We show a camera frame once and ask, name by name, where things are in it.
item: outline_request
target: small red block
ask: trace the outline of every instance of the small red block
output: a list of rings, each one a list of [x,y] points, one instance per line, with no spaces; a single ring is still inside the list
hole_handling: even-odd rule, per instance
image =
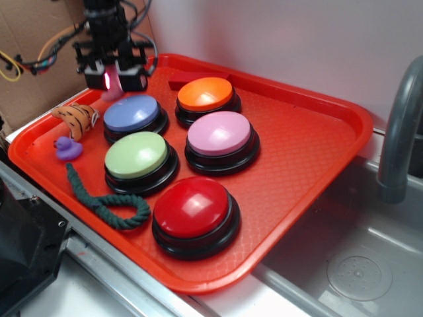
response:
[[[230,83],[231,81],[231,74],[229,73],[199,73],[199,72],[192,72],[192,71],[180,71],[174,74],[169,79],[169,86],[172,90],[179,90],[184,85],[188,84],[191,81],[195,81],[196,79],[205,78],[205,77],[219,77],[226,79]]]

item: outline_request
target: faucet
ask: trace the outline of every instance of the faucet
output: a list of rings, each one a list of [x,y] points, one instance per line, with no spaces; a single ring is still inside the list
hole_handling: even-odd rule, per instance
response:
[[[408,174],[423,176],[423,56],[406,70],[395,96],[377,175],[378,196],[400,203]]]

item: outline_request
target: rubber duck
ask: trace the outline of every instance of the rubber duck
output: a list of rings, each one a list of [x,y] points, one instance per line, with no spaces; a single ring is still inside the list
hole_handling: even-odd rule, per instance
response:
[[[82,144],[75,142],[68,137],[60,137],[54,141],[54,147],[57,149],[56,156],[60,160],[73,160],[82,153]]]

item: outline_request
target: sink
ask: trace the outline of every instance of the sink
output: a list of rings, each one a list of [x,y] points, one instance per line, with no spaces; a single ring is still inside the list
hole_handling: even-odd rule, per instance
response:
[[[312,316],[421,316],[423,183],[388,205],[377,169],[356,157],[254,274]]]

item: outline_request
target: plastic tray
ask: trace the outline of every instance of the plastic tray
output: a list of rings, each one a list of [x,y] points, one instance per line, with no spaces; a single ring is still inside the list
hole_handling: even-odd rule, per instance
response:
[[[187,131],[174,115],[177,91],[169,88],[169,79],[175,73],[230,73],[242,100],[241,113],[260,136],[260,156],[252,166],[216,178],[238,201],[242,215],[241,231],[226,250],[205,260],[176,260],[156,245],[151,219],[138,229],[123,232],[103,223],[73,195],[65,163],[56,158],[53,147],[54,140],[69,135],[69,130],[50,115],[17,136],[9,157],[78,218],[170,289],[208,293],[238,281],[255,267],[365,145],[373,124],[363,108],[350,102],[180,55],[161,55],[159,61],[145,93],[155,97],[169,114],[170,128],[164,138],[180,157],[176,180],[195,174],[184,158]],[[101,117],[81,140],[83,154],[72,163],[91,195],[113,194],[104,181],[104,156],[110,145],[102,127],[102,115],[112,102],[100,100],[100,92],[95,90],[81,93],[69,103],[74,101],[98,109]],[[160,195],[147,198],[152,210]],[[113,210],[121,217],[134,213],[131,208]]]

